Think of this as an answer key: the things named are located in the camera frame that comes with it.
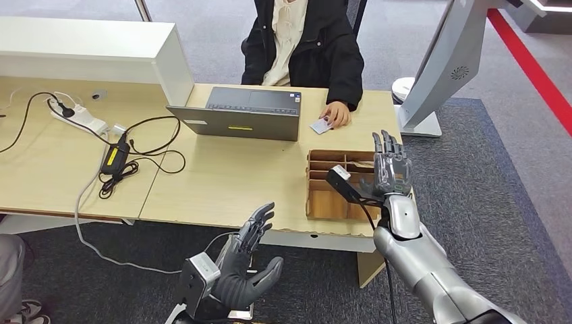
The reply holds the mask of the person's left hand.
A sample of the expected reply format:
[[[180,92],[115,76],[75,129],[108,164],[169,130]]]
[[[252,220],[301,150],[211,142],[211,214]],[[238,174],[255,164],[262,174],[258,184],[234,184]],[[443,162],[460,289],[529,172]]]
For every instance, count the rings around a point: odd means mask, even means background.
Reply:
[[[325,118],[331,129],[337,129],[350,124],[351,111],[345,103],[333,101],[325,106],[319,118]]]

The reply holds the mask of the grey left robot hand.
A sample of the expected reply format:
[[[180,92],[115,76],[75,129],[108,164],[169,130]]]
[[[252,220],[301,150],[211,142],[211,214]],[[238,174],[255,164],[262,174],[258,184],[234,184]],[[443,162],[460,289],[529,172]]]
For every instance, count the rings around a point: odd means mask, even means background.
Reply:
[[[221,276],[212,295],[227,308],[237,310],[251,305],[281,277],[284,259],[280,256],[274,257],[263,271],[248,276],[252,254],[273,226],[269,220],[275,215],[274,207],[274,202],[258,207],[238,233],[229,237],[217,257]]]

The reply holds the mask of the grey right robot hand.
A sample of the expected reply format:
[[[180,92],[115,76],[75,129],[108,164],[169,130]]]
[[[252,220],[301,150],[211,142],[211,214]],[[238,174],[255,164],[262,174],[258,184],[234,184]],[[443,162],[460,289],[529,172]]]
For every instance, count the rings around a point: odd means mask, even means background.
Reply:
[[[373,132],[374,177],[371,182],[360,180],[360,188],[367,194],[382,197],[388,194],[409,196],[412,188],[411,160],[404,147],[386,130]]]

